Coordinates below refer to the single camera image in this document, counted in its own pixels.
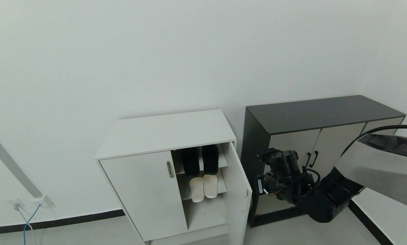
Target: floor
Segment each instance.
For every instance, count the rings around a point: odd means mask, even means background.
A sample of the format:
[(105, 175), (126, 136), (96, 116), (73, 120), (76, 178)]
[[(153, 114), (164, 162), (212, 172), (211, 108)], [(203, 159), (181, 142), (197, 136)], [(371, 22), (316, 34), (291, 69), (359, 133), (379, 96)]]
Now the floor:
[[(132, 245), (127, 235), (128, 220), (122, 216), (106, 220), (35, 230), (38, 245)], [(27, 233), (27, 245), (34, 245)], [(0, 234), (0, 245), (23, 244), (21, 232)], [(219, 236), (187, 245), (224, 245), (227, 237)], [(320, 224), (308, 216), (247, 228), (244, 245), (379, 245), (356, 216), (345, 209), (332, 222)]]

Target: white cable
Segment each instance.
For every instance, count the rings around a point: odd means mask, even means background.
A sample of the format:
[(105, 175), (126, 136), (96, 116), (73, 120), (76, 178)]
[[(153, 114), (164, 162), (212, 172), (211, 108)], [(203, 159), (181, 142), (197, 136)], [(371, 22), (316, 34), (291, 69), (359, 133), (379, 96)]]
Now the white cable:
[[(28, 223), (28, 221), (26, 220), (25, 216), (21, 213), (21, 211), (19, 209), (17, 209), (17, 211), (20, 213), (20, 215), (23, 217), (23, 219), (25, 220), (26, 223)], [(32, 234), (32, 239), (34, 239), (35, 245), (37, 244), (37, 241), (35, 240), (34, 237), (34, 229), (32, 229), (32, 226), (30, 225), (30, 223), (28, 223), (28, 226), (31, 228), (31, 234)]]

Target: dark gray countertop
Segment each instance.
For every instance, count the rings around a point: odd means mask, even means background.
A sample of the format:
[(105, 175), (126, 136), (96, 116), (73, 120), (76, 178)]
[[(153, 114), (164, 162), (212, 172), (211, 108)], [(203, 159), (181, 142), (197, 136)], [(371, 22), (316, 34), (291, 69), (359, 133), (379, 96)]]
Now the dark gray countertop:
[(364, 96), (246, 107), (269, 134), (312, 130), (406, 116)]

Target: black shoe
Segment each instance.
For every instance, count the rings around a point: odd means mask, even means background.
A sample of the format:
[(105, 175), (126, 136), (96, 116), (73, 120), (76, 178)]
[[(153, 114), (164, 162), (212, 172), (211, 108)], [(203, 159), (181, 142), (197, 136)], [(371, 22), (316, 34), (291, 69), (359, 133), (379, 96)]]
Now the black shoe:
[(214, 175), (219, 171), (219, 149), (216, 145), (202, 146), (203, 172)]
[(185, 176), (194, 178), (200, 174), (199, 149), (197, 147), (181, 150), (181, 160), (184, 166)]

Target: blue cable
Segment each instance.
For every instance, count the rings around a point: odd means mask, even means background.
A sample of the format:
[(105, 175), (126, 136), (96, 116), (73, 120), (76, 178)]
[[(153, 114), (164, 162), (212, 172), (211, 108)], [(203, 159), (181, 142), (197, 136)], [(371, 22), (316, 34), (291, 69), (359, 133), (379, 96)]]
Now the blue cable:
[(32, 216), (29, 218), (28, 222), (26, 222), (25, 227), (23, 227), (23, 245), (26, 245), (26, 227), (28, 226), (29, 222), (31, 221), (32, 217), (34, 217), (35, 213), (37, 213), (38, 209), (41, 207), (41, 205), (39, 205), (37, 207), (37, 209), (35, 210), (34, 214), (32, 214)]

